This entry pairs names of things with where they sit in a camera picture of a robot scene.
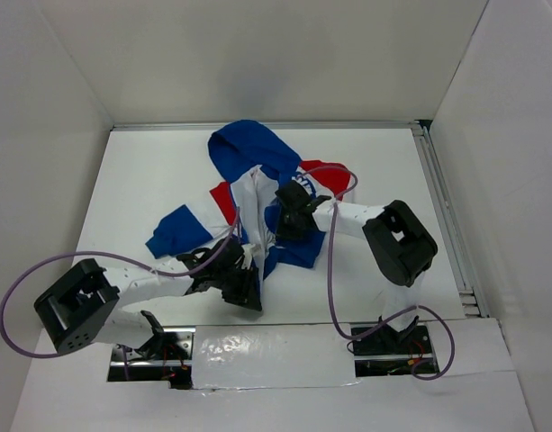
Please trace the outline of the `blue white red jacket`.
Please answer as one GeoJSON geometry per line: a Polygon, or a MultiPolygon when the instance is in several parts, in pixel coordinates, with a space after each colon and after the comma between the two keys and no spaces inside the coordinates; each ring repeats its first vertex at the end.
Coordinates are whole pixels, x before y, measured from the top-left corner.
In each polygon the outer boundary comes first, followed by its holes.
{"type": "Polygon", "coordinates": [[[209,157],[222,181],[202,198],[165,216],[146,246],[155,258],[174,257],[219,239],[240,218],[245,242],[261,247],[254,257],[256,286],[279,263],[311,268],[325,239],[315,230],[299,241],[276,237],[281,207],[276,190],[296,180],[315,198],[348,188],[350,175],[338,163],[303,160],[268,127],[257,121],[232,122],[208,140],[209,157]]]}

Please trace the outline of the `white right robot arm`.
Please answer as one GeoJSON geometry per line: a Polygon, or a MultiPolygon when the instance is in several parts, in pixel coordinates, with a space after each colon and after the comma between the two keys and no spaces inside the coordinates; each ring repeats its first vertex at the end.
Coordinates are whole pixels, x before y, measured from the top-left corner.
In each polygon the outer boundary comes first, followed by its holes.
{"type": "Polygon", "coordinates": [[[402,352],[412,341],[421,283],[438,254],[434,238],[407,203],[386,206],[343,202],[327,195],[313,196],[296,181],[276,191],[281,211],[276,237],[294,245],[327,233],[329,242],[340,233],[363,239],[382,276],[390,283],[380,321],[384,349],[402,352]]]}

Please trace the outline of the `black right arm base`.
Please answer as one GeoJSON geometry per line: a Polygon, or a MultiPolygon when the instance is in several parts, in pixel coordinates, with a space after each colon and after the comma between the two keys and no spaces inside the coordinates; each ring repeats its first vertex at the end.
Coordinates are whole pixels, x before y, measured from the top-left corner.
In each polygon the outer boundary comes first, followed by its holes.
{"type": "Polygon", "coordinates": [[[433,375],[439,372],[430,333],[425,324],[416,323],[403,338],[388,325],[374,334],[347,343],[354,356],[355,375],[358,378],[410,375],[433,375]]]}

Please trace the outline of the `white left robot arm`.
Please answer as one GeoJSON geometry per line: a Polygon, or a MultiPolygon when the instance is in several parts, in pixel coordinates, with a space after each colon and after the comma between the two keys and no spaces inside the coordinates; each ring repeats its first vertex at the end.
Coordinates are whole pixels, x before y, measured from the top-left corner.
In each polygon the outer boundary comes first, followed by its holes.
{"type": "Polygon", "coordinates": [[[34,309],[60,355],[101,342],[131,347],[153,359],[164,351],[164,329],[153,312],[129,311],[128,306],[214,288],[228,304],[261,311],[261,253],[259,245],[231,236],[213,247],[180,254],[158,268],[102,267],[88,258],[38,297],[34,309]]]}

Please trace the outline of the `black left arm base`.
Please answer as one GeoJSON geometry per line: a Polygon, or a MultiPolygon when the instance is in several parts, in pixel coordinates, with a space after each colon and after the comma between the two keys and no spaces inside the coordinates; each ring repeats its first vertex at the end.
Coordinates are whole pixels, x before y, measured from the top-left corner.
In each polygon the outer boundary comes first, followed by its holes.
{"type": "Polygon", "coordinates": [[[150,338],[139,348],[114,346],[107,381],[162,381],[171,389],[192,389],[195,328],[164,327],[151,312],[141,315],[150,325],[150,338]]]}

